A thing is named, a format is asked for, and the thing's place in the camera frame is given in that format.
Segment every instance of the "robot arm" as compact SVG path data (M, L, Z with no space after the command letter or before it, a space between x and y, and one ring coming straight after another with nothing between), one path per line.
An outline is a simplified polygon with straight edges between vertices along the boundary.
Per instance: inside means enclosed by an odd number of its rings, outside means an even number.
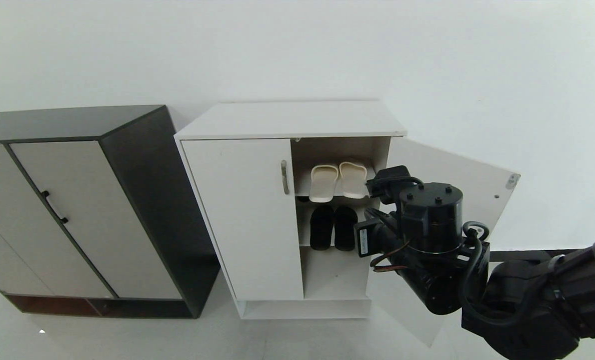
M373 271L398 273L430 312L462 308L462 328L509 360L563 359L595 338L595 244L544 262L503 262L489 277L489 229L462 223L459 188L423 183L405 166L366 186L396 211L366 210L355 225L358 255L381 254Z

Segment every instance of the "floor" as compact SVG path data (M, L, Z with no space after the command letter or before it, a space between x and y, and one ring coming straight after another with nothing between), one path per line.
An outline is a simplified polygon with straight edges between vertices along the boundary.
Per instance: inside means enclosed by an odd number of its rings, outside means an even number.
M431 347L375 307L367 320L241 321L224 276L196 320L22 314L0 295L0 360L501 360L446 317ZM595 341L567 360L595 359Z

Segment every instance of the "wire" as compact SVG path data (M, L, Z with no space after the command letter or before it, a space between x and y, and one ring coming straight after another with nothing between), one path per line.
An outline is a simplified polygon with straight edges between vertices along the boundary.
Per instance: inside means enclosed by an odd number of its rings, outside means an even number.
M480 237L478 237L478 240L480 240L481 242L485 241L488 237L489 234L491 233L491 230L489 230L489 228L481 223L480 221L467 221L464 223L464 225L462 225L462 231L464 231L465 235L469 235L469 229L472 226L476 226L478 228L481 228L483 230L483 233Z
M364 210L364 213L369 214L372 219L380 219L380 223L382 223L382 225L386 226L389 230L393 231L395 235L398 235L398 229L389 223L389 214L386 214L386 212L382 212L373 207L369 207L368 209Z
M469 278L471 278L471 275L473 274L473 271L475 270L476 265L478 264L478 259L480 259L480 256L482 255L482 240L478 239L474 235L469 235L473 234L472 230L470 230L466 234L469 237L469 239L474 240L475 249L473 251L473 254L471 255L471 258L468 261L468 265L466 267L466 270L464 271L464 276L462 276L462 280L460 281L457 290L457 296L459 297L460 304L462 305L462 312L467 313L475 319L478 319L479 321L492 326L507 327L517 324L519 321L523 319L531 305L533 305L533 302L537 299L538 292L541 291L544 285L547 284L550 274L544 274L535 280L531 287L529 287L529 290L526 293L526 296L524 296L522 302L520 303L518 310L510 317L506 317L504 319L494 319L482 315L473 307L473 305L471 305L471 302L467 298L466 294L466 289L469 285Z
M380 262L382 262L384 259L387 259L389 256L397 253L398 251L404 250L404 248L406 248L409 245L409 243L410 243L410 241L407 241L399 248L396 248L395 250L389 251L387 253L383 253L382 255L371 260L369 266L371 268L373 268L373 272L389 272L389 271L408 269L408 267L405 265L378 265L378 264L380 264Z

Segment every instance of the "door handle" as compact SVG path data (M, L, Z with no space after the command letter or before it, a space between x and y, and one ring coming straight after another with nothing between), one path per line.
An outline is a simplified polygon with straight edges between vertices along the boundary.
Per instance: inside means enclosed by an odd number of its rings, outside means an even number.
M289 180L287 178L287 161L282 160L280 164L280 168L282 171L282 186L284 187L284 194L289 194Z
M49 202L49 196L51 195L50 192L44 190L40 193L40 195L42 195L44 200L46 200L48 207L51 208L51 211L53 211L53 214L55 214L55 216L59 219L60 223L66 224L69 222L69 219L67 219L65 217L60 217L60 215L58 215L58 212L55 210L55 207L53 207L53 205L51 205L51 203Z

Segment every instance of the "white wall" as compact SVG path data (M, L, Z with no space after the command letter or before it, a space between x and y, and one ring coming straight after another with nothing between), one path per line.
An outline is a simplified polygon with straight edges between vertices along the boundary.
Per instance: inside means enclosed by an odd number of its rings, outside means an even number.
M494 250L595 241L595 2L0 1L0 111L350 98L522 173Z

